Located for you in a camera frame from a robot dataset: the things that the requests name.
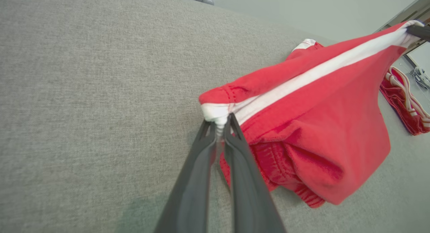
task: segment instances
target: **red cloth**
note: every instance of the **red cloth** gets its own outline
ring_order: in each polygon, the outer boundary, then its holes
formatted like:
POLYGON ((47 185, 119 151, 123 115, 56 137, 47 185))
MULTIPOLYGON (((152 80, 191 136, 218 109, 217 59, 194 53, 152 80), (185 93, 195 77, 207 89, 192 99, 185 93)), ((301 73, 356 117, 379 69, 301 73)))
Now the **red cloth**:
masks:
POLYGON ((411 94, 405 74, 391 67, 379 90, 412 135, 430 132, 430 116, 411 94))
MULTIPOLYGON (((412 24, 326 48, 307 39, 284 62, 202 94, 205 119, 222 127, 235 113, 270 190, 286 187, 310 207, 340 204, 390 151, 378 89, 416 41, 412 24)), ((223 154, 220 164, 230 184, 223 154)))

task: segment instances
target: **gray fabric surface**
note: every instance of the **gray fabric surface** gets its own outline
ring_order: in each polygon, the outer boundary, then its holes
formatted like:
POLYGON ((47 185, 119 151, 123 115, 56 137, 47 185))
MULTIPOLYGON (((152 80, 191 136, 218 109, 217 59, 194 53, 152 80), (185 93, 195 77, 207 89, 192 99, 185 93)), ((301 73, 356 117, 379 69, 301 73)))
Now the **gray fabric surface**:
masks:
MULTIPOLYGON (((0 232, 151 232, 203 119, 198 95, 305 38, 190 0, 0 0, 0 232)), ((289 233, 428 232, 430 137, 380 100, 387 160, 340 206, 275 190, 289 233)), ((209 231, 231 232, 216 167, 211 183, 209 231)))

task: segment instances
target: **folded red cloth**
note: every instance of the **folded red cloth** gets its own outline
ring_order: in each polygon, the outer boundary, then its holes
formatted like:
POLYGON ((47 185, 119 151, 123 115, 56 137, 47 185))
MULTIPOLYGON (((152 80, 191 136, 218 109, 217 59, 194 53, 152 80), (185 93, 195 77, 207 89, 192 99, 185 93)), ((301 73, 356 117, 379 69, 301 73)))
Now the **folded red cloth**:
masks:
POLYGON ((412 95, 410 81, 404 73, 391 67, 379 90, 412 135, 430 132, 430 115, 412 95))
MULTIPOLYGON (((270 190, 293 190, 310 207, 340 204, 390 151, 378 89, 412 42, 405 22, 323 47, 306 39, 282 63, 200 95, 205 119, 241 125, 270 190)), ((230 168, 221 155, 230 184, 230 168)))

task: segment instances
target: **gray wall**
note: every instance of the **gray wall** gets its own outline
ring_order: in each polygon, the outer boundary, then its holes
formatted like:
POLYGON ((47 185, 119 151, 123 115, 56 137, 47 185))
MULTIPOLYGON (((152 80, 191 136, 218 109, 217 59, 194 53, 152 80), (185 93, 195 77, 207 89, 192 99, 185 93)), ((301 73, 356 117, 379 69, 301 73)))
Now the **gray wall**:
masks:
POLYGON ((335 41, 371 34, 415 0, 215 0, 215 5, 335 41))

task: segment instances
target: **white stripe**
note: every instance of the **white stripe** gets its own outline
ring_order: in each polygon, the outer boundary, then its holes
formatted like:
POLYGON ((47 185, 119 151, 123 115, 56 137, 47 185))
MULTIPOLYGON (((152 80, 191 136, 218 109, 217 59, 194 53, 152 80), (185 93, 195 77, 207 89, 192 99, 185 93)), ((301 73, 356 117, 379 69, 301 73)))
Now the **white stripe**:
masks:
POLYGON ((392 45, 407 48, 411 43, 418 40, 417 37, 406 33, 406 28, 414 24, 423 26, 421 22, 414 20, 409 21, 401 26, 401 28, 398 30, 360 44, 355 48, 352 48, 349 51, 346 51, 324 63, 313 67, 305 73, 282 83, 281 85, 264 94, 251 97, 242 102, 234 104, 204 103, 202 104, 203 115, 207 121, 215 121, 217 126, 222 128, 227 122, 228 114, 233 112, 235 113, 238 123, 241 125, 260 110, 270 106, 272 103, 275 103, 286 95, 291 94, 303 86, 306 86, 323 76, 335 72, 344 66, 348 66, 360 60, 366 59, 392 45))
POLYGON ((293 49, 293 51, 296 50, 296 49, 306 49, 306 48, 309 48, 310 46, 315 45, 315 42, 316 42, 315 40, 307 38, 303 42, 301 42, 297 47, 295 47, 293 49))

